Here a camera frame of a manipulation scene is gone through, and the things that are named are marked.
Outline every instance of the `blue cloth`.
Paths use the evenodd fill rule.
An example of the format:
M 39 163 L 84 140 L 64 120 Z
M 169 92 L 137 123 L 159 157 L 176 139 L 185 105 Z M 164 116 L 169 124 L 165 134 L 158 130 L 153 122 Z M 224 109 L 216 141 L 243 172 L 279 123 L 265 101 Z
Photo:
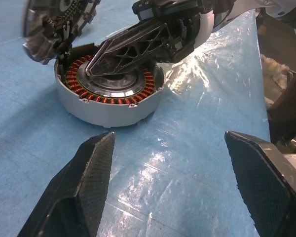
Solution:
M 131 0 L 103 0 L 75 45 L 138 20 Z M 105 129 L 68 114 L 53 62 L 21 47 L 22 0 L 0 0 L 0 237 L 18 234 L 51 178 L 89 137 L 114 131 L 98 236 L 256 237 L 236 187 L 226 130 L 269 140 L 254 13 L 213 34 L 166 73 L 155 113 Z

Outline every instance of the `plastic sheet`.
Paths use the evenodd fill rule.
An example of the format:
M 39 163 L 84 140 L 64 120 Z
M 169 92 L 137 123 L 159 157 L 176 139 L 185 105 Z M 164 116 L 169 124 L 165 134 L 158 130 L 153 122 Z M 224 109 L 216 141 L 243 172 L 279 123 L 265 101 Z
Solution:
M 130 0 L 103 0 L 75 45 L 133 25 Z M 53 64 L 21 48 L 23 2 L 0 1 L 0 237 L 16 236 L 50 179 L 89 137 L 114 131 L 111 181 L 98 236 L 256 237 L 236 187 L 224 132 L 269 140 L 254 13 L 162 65 L 155 113 L 104 129 L 62 107 Z

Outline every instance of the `table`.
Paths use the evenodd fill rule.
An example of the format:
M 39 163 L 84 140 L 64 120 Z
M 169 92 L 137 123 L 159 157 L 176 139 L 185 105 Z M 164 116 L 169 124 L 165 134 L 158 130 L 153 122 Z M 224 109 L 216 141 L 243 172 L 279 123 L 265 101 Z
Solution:
M 132 3 L 103 0 L 75 45 L 135 24 Z M 162 65 L 167 82 L 154 114 L 106 129 L 68 114 L 53 62 L 25 55 L 22 8 L 22 0 L 0 1 L 0 237 L 16 236 L 79 145 L 107 131 L 116 143 L 98 236 L 258 236 L 224 142 L 226 130 L 269 140 L 254 12 Z

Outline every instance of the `copper winding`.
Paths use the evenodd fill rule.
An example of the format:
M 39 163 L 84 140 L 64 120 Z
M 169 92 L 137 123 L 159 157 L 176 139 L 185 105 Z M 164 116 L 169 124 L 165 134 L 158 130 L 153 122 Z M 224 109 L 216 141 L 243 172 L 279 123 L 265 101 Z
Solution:
M 146 84 L 145 87 L 137 94 L 132 95 L 126 98 L 109 98 L 94 94 L 88 90 L 86 90 L 83 86 L 79 84 L 76 78 L 76 74 L 78 68 L 86 61 L 90 60 L 91 56 L 86 55 L 77 60 L 75 60 L 66 71 L 66 78 L 65 84 L 67 87 L 73 91 L 74 93 L 78 94 L 81 98 L 86 98 L 87 100 L 94 100 L 100 103 L 107 103 L 107 104 L 136 104 L 145 98 L 149 97 L 154 93 L 154 78 L 151 72 L 145 66 L 140 66 L 140 69 L 144 72 Z

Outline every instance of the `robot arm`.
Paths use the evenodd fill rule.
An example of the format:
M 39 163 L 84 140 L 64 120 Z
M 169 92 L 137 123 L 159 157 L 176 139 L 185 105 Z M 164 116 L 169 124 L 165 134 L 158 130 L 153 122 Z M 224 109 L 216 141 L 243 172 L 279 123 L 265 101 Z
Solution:
M 141 0 L 140 22 L 104 41 L 86 67 L 89 77 L 128 73 L 148 60 L 177 63 L 240 14 L 265 7 L 296 29 L 296 0 Z

